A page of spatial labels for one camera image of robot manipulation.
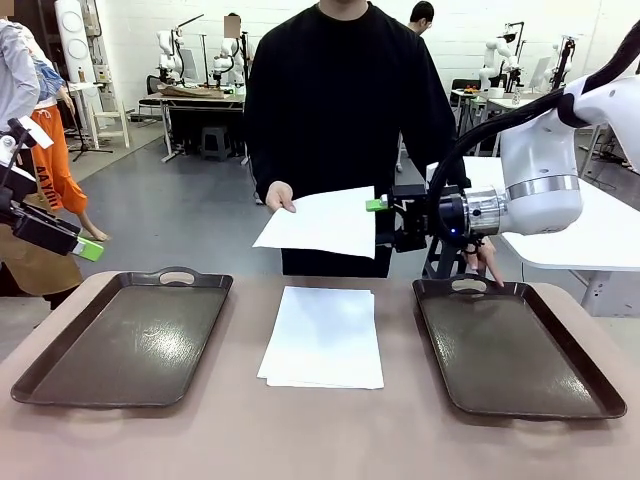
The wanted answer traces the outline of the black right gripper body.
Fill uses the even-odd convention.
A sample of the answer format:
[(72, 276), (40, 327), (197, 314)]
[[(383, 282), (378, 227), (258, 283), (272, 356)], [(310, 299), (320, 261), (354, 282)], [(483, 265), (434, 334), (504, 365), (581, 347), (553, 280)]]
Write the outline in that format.
[(389, 209), (375, 213), (376, 220), (393, 214), (400, 223), (393, 227), (383, 221), (377, 227), (377, 246), (390, 246), (397, 252), (416, 251), (427, 246), (428, 237), (458, 249), (468, 245), (468, 208), (459, 187), (445, 186), (436, 199), (425, 184), (396, 185), (381, 197), (387, 198)]

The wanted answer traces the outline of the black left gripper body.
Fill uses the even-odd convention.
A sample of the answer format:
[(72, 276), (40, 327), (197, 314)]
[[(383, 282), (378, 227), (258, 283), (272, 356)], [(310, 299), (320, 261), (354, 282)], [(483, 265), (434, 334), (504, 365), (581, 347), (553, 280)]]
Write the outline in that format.
[(12, 234), (61, 256), (83, 252), (81, 229), (75, 224), (27, 203), (12, 203)]

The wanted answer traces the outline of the person's left hand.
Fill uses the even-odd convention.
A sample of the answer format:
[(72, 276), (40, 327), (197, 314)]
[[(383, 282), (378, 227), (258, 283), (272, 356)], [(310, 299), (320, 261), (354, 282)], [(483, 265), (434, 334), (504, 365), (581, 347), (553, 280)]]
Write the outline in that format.
[(488, 237), (482, 239), (480, 246), (468, 245), (463, 251), (463, 256), (468, 267), (480, 273), (481, 270), (488, 270), (494, 281), (500, 286), (504, 286), (504, 279), (498, 269), (495, 259), (496, 249)]

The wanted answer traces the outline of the person's right hand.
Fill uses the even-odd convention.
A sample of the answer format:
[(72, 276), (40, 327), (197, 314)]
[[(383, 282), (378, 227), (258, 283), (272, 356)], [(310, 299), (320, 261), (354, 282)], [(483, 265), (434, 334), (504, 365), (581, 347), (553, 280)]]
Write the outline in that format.
[(293, 201), (293, 190), (289, 184), (282, 181), (274, 181), (268, 188), (265, 205), (272, 211), (279, 209), (295, 213), (296, 207)]

